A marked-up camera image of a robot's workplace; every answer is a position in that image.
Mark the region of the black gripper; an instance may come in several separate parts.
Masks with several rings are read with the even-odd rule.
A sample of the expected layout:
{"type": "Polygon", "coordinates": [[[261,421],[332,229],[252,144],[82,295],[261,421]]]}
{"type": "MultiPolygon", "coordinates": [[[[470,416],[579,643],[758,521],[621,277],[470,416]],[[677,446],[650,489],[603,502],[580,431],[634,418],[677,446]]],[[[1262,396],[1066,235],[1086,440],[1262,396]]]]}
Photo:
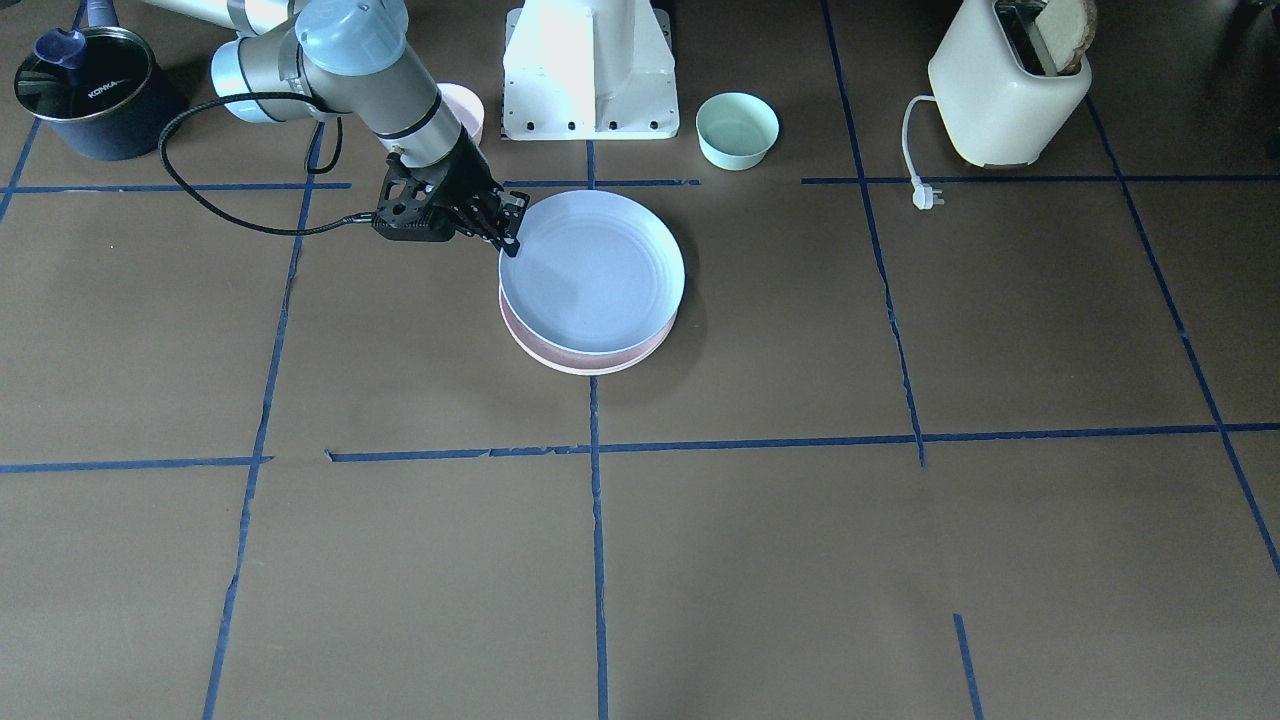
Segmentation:
{"type": "Polygon", "coordinates": [[[428,241],[447,242],[456,234],[479,237],[507,258],[517,258],[518,231],[529,209],[529,195],[498,183],[486,159],[470,136],[462,135],[431,182],[428,202],[428,241]]]}

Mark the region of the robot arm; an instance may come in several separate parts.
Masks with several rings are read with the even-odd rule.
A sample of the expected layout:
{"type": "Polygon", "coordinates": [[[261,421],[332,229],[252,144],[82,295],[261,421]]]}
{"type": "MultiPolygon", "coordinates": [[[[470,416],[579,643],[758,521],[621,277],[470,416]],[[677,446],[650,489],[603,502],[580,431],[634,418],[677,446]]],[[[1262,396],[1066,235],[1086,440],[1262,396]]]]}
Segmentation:
{"type": "Polygon", "coordinates": [[[529,196],[506,190],[410,46],[402,1],[166,1],[233,29],[211,61],[218,105],[247,122],[358,118],[387,150],[367,224],[402,242],[477,237],[508,258],[529,196]]]}

